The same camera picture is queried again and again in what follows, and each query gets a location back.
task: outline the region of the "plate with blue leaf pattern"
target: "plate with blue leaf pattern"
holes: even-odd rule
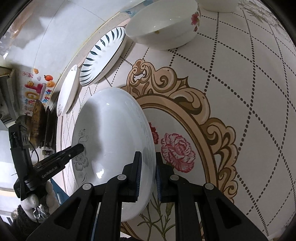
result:
[[[122,54],[125,44],[124,27],[116,27],[106,33],[84,60],[79,75],[80,84],[87,86],[103,78]]]

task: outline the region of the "cable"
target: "cable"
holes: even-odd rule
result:
[[[37,153],[35,147],[33,146],[33,144],[32,144],[30,141],[29,141],[29,143],[30,143],[31,146],[34,148],[34,151],[35,151],[35,153],[36,153],[36,155],[37,155],[37,163],[38,163],[38,162],[39,162],[39,156],[38,156],[38,153]]]

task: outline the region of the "gray flower pattern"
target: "gray flower pattern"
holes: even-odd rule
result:
[[[78,143],[84,143],[84,142],[87,142],[88,141],[88,139],[89,139],[89,136],[88,135],[86,135],[86,130],[85,129],[81,129],[80,131],[79,131],[79,133],[78,133],[78,137],[79,137],[79,139],[78,139]],[[83,170],[83,168],[85,168],[85,167],[88,167],[89,166],[89,161],[88,161],[88,159],[87,159],[87,157],[86,157],[86,148],[85,148],[85,146],[84,146],[84,151],[81,153],[81,154],[79,154],[79,155],[77,155],[76,157],[75,157],[75,169],[77,170],[77,171],[82,171]]]
[[[276,32],[291,43],[291,39],[279,20],[267,9],[252,1],[240,0],[239,6],[250,16],[255,17],[261,23],[265,22],[275,28]]]

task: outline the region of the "aluminum foil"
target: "aluminum foil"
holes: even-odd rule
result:
[[[44,204],[39,204],[33,211],[33,215],[38,221],[45,221],[49,217],[48,207]]]

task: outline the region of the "white plate with floral pattern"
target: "white plate with floral pattern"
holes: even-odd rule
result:
[[[137,101],[126,91],[107,88],[84,104],[75,123],[72,145],[82,143],[84,151],[72,159],[75,179],[99,185],[121,174],[142,153],[140,193],[136,203],[123,203],[121,220],[140,214],[155,183],[156,157],[149,123]]]

